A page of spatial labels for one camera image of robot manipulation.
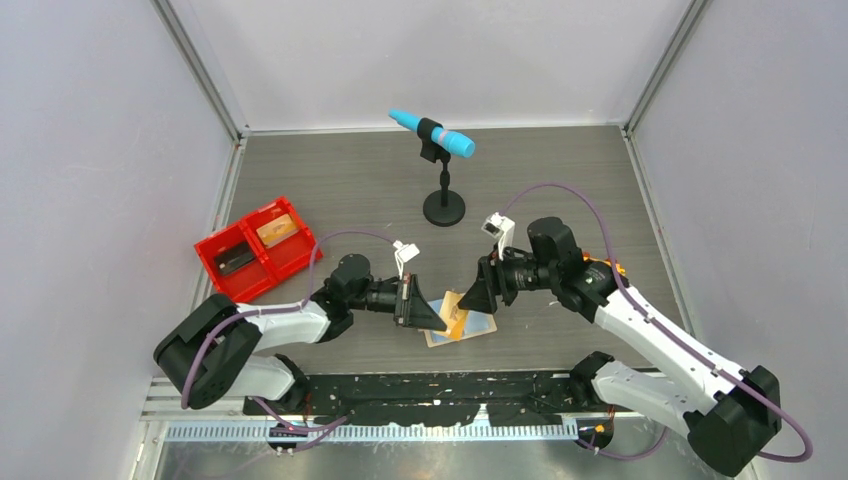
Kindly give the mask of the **gold credit card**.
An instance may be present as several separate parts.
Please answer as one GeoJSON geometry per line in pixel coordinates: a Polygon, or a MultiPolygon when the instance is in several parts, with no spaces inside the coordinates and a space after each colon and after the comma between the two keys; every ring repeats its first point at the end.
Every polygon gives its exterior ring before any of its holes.
{"type": "Polygon", "coordinates": [[[463,295],[454,291],[446,291],[439,308],[439,316],[445,327],[440,335],[458,341],[462,338],[469,315],[468,310],[459,307],[463,295]]]}

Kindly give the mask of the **beige card holder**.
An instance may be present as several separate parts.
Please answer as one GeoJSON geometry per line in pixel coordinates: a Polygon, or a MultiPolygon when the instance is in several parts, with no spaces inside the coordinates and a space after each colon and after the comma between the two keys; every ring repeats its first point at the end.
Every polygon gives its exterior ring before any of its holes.
{"type": "MultiPolygon", "coordinates": [[[[435,299],[429,301],[429,305],[439,313],[439,308],[441,306],[441,299],[435,299]]],[[[439,334],[440,331],[431,331],[431,330],[423,330],[424,337],[429,348],[434,348],[438,346],[447,345],[449,343],[455,343],[462,340],[467,340],[473,337],[478,337],[481,335],[494,333],[497,330],[497,326],[494,320],[494,317],[491,314],[484,314],[475,311],[469,311],[469,315],[467,318],[467,323],[465,326],[464,334],[462,338],[458,341],[450,340],[439,334]]]]}

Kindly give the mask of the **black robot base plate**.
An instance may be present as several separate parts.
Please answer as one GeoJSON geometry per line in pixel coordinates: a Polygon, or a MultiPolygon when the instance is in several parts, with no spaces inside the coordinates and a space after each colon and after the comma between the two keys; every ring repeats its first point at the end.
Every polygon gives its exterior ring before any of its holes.
{"type": "Polygon", "coordinates": [[[349,425],[403,427],[466,426],[482,413],[494,426],[554,425],[563,414],[612,410],[567,371],[315,374],[266,404],[320,425],[346,417],[349,425]]]}

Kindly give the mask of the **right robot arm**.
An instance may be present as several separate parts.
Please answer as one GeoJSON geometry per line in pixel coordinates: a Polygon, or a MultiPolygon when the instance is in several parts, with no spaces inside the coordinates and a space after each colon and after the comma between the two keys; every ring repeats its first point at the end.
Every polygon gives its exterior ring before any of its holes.
{"type": "Polygon", "coordinates": [[[514,222],[498,213],[483,232],[496,241],[478,261],[474,283],[459,306],[493,314],[521,291],[547,290],[566,309],[614,334],[657,369],[653,377],[613,356],[593,352],[570,372],[571,397],[584,410],[602,404],[638,412],[686,438],[708,466],[737,475],[780,431],[782,421],[759,396],[777,404],[777,378],[751,371],[700,344],[654,308],[608,261],[593,259],[557,217],[527,228],[530,251],[512,247],[514,222]]]}

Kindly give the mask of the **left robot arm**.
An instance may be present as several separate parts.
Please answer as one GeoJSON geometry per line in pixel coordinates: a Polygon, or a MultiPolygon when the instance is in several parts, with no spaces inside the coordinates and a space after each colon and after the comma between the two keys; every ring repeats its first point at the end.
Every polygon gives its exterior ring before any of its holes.
{"type": "Polygon", "coordinates": [[[242,396],[293,414],[307,403],[309,380],[288,357],[264,356],[263,350],[334,340],[353,325],[357,310],[389,314],[400,327],[446,327],[416,275],[375,278],[365,256],[349,254],[305,304],[261,307],[237,304],[225,294],[208,297],[156,346],[153,360],[186,409],[242,396]]]}

